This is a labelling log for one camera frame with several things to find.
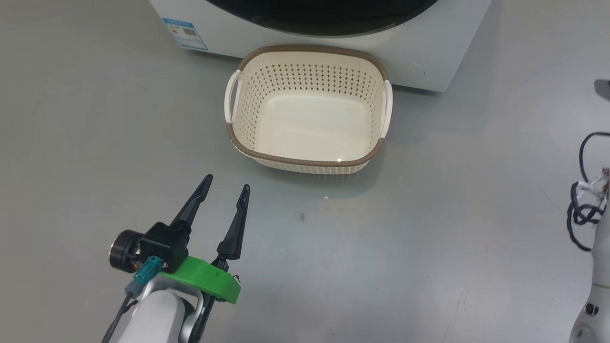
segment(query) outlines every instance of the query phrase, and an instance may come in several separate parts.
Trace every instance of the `qr code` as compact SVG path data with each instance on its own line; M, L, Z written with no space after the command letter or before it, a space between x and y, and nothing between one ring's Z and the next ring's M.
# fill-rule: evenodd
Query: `qr code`
M197 37L197 33L195 33L195 30L193 30L193 29L187 29L186 27L183 27L182 30L184 31L185 34L187 34L189 36Z

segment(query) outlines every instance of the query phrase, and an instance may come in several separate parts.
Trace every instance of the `green 3d-printed bracket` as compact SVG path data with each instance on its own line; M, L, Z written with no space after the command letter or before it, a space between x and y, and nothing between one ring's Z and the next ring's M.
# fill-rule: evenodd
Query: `green 3d-printed bracket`
M237 302L242 290L231 274L192 256L188 256L175 273L161 274L232 304Z

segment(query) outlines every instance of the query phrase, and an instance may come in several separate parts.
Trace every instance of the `white washing machine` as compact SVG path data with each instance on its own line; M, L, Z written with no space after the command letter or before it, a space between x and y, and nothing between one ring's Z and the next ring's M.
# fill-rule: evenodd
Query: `white washing machine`
M244 57L269 45L366 51L395 85L444 92L490 0L150 0L180 46Z

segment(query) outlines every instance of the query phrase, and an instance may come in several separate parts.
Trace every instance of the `plastic basket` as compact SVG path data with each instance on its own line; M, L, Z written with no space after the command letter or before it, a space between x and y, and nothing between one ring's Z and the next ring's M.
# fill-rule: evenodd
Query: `plastic basket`
M224 96L233 145L262 165L299 173L358 172L381 149L391 116L384 67L364 52L327 46L258 49Z

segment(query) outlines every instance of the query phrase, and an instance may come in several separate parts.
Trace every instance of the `sticker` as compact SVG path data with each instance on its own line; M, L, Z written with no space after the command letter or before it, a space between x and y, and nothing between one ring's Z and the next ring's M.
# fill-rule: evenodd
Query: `sticker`
M195 49L201 51L207 51L207 46L203 43L203 39L195 30L195 27L191 23L185 21L173 20L162 18L165 25L170 29L174 35L176 42L183 48Z

